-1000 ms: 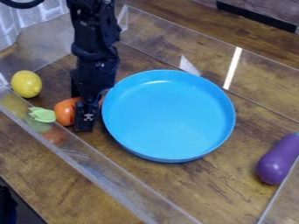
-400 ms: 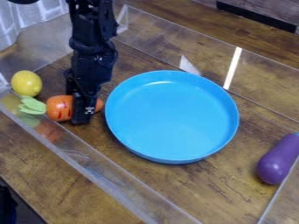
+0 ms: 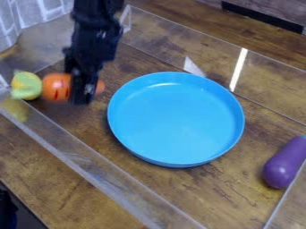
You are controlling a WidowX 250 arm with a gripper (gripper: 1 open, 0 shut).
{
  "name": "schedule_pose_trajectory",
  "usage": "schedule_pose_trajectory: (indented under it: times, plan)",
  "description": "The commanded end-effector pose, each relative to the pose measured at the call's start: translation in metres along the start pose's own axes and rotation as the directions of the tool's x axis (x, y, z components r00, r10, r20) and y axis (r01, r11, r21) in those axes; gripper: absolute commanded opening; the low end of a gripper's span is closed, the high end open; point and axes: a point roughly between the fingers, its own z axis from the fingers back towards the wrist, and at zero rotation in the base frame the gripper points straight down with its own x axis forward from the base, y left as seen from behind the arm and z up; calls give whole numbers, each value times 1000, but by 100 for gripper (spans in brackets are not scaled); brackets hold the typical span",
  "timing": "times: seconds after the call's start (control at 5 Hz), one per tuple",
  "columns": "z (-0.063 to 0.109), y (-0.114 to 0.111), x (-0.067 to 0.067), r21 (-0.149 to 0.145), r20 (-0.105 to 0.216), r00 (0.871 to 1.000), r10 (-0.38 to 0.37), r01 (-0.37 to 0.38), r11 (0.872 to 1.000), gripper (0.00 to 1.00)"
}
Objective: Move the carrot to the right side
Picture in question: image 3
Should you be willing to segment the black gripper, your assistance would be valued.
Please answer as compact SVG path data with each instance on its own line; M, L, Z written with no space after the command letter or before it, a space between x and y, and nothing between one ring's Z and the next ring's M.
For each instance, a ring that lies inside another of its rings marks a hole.
M122 34L114 14L122 5L124 0L73 0L73 34L62 53L64 71L72 72L69 103L76 106L93 101L96 72L114 59Z

